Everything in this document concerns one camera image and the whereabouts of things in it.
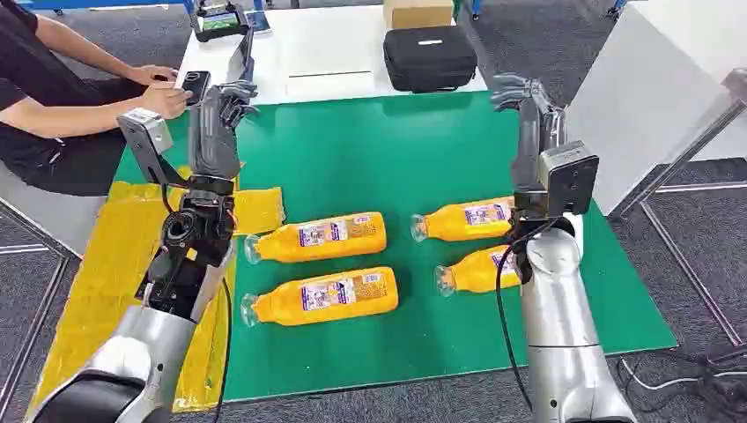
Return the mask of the person's right hand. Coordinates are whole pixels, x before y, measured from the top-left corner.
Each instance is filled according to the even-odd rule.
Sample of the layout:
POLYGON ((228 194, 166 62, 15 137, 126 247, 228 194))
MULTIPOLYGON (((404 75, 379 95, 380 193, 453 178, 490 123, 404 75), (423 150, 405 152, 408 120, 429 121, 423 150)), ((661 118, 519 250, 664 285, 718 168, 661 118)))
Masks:
POLYGON ((179 117, 187 108, 193 93, 176 86, 173 82, 156 82, 149 85, 140 96, 141 107, 159 114, 165 119, 179 117))

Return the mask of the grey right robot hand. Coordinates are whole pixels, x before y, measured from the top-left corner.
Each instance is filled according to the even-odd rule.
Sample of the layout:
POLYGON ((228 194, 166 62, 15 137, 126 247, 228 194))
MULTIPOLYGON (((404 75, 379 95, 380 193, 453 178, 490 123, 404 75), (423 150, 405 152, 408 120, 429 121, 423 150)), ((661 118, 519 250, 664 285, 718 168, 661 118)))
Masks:
POLYGON ((538 159, 542 152, 566 142, 566 111, 553 101, 538 78, 503 72, 494 75, 493 82, 494 110, 515 110, 519 116, 519 142, 511 167, 514 189, 540 190, 538 159))

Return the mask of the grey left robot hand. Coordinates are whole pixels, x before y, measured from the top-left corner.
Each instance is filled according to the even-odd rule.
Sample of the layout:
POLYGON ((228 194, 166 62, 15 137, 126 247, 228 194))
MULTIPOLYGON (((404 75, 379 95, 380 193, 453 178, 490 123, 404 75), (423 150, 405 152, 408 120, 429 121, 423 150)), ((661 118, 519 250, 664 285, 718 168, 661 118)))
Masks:
POLYGON ((251 104, 256 85, 247 80, 210 86, 190 108, 189 166, 193 174, 232 180, 240 172, 236 128, 251 104))

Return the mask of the person's left hand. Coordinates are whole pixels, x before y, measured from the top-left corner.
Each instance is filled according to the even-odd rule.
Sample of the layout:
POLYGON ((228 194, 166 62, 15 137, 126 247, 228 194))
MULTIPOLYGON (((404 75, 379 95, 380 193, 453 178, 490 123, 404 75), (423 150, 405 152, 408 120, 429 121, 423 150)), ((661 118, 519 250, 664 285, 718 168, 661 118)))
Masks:
POLYGON ((157 82, 174 82, 178 76, 178 70, 166 66, 144 65, 131 67, 127 78, 140 85, 152 85, 157 82))

